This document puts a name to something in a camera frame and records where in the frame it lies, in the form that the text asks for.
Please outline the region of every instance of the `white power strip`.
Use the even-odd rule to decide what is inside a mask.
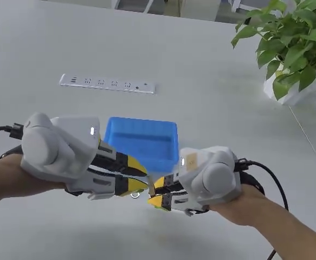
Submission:
[[[122,81],[104,77],[80,77],[63,74],[59,84],[66,87],[97,88],[154,94],[156,87],[145,81]]]

